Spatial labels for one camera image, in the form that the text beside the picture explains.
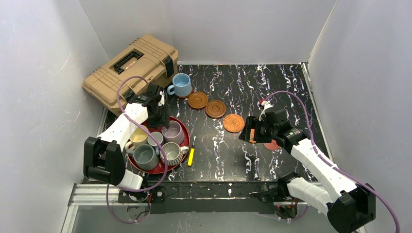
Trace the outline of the dark grey mug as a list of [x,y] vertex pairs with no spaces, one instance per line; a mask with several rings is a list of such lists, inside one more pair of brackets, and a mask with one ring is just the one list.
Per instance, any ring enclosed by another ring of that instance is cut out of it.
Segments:
[[154,148],[148,144],[138,146],[133,153],[137,166],[144,171],[154,169],[159,162],[159,157]]

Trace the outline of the woven rattan coaster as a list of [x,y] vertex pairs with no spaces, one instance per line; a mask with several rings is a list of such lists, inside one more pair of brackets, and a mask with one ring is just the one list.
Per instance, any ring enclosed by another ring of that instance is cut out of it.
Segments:
[[241,132],[244,125],[242,116],[237,114],[229,114],[223,119],[223,127],[230,133]]
[[256,139],[255,139],[255,129],[250,129],[250,132],[249,132],[249,143],[256,143]]

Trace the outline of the red apple coaster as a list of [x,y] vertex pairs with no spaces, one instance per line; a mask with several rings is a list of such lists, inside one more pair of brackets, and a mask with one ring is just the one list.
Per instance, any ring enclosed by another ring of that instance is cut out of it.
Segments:
[[279,145],[277,144],[277,142],[275,140],[272,140],[270,143],[264,143],[263,145],[267,150],[277,150],[277,149],[279,149]]

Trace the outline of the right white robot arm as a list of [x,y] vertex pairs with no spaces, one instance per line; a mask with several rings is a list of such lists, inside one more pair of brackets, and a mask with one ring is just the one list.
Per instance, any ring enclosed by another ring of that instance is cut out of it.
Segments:
[[339,233],[351,233],[376,218],[376,196],[371,186],[363,187],[337,171],[310,136],[301,128],[292,127],[284,109],[270,107],[261,116],[249,116],[239,139],[249,143],[272,140],[301,162],[322,184],[307,182],[297,173],[279,178],[278,193],[301,199],[326,215]]

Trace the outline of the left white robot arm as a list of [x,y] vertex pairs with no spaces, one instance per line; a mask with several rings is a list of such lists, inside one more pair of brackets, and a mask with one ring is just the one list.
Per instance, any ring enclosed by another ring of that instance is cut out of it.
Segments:
[[143,178],[126,169],[124,147],[137,124],[142,123],[149,129],[170,126],[167,93],[159,85],[149,84],[146,93],[132,96],[124,114],[106,131],[85,141],[84,176],[123,190],[139,191]]

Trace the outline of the light blue mug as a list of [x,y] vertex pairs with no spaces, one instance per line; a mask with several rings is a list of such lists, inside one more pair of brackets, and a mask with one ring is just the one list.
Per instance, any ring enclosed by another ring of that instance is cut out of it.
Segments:
[[172,79],[172,84],[167,87],[169,95],[186,96],[193,91],[190,76],[184,73],[178,73]]

